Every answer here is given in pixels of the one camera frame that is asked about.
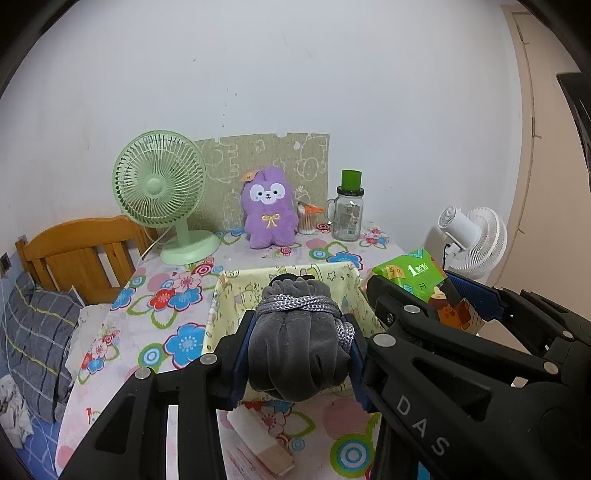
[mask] glass mug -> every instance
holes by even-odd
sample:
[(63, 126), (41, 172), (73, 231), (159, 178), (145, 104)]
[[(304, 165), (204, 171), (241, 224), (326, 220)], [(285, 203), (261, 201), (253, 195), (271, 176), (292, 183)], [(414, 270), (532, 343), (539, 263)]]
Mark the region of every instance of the glass mug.
[(336, 189), (337, 198), (326, 202), (326, 219), (332, 236), (343, 242), (356, 242), (361, 234), (361, 216), (363, 215), (363, 189)]

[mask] fabric storage bin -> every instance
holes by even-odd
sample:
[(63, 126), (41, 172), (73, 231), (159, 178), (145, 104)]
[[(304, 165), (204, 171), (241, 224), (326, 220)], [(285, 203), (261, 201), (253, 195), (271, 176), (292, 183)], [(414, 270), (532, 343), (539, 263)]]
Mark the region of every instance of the fabric storage bin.
[[(219, 276), (213, 292), (202, 354), (213, 352), (222, 337), (235, 333), (244, 313), (247, 310), (255, 310), (261, 301), (263, 288), (277, 275), (284, 273), (309, 274), (326, 283), (330, 287), (332, 299), (343, 313), (355, 316), (366, 337), (384, 331), (359, 289), (361, 277), (351, 262), (226, 271)], [(336, 390), (350, 388), (347, 378), (343, 385), (336, 387)], [(244, 401), (270, 399), (271, 397), (254, 391), (250, 386), (246, 388)]]

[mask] gray velvet pouch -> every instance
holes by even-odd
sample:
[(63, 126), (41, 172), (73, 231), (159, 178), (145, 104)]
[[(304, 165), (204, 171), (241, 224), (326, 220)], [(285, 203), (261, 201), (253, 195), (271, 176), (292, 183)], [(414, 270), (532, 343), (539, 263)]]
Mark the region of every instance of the gray velvet pouch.
[[(330, 289), (318, 280), (276, 280), (263, 298), (322, 295)], [(349, 354), (337, 337), (330, 313), (287, 310), (258, 318), (248, 345), (249, 381), (258, 391), (292, 402), (307, 400), (347, 377)]]

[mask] chair backrest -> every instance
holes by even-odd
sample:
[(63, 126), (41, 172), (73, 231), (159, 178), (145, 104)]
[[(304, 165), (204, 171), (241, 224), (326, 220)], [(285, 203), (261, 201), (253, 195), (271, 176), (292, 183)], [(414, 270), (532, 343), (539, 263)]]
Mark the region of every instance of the chair backrest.
[[(97, 304), (113, 302), (133, 276), (128, 241), (135, 241), (140, 253), (151, 243), (142, 226), (121, 215), (62, 223), (15, 245), (23, 268), (43, 288), (67, 291), (75, 286), (88, 303)], [(97, 247), (105, 250), (118, 287), (111, 285)]]

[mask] braided rope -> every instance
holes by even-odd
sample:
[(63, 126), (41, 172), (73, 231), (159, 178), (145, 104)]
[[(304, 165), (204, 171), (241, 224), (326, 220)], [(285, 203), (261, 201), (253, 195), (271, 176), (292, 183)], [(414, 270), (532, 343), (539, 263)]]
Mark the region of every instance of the braided rope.
[(351, 351), (351, 344), (355, 339), (355, 328), (349, 322), (342, 320), (340, 308), (333, 299), (324, 295), (304, 297), (292, 297), (285, 294), (270, 295), (259, 303), (256, 314), (260, 316), (265, 313), (285, 310), (307, 310), (308, 312), (325, 312), (332, 315), (335, 318), (340, 347), (347, 353)]

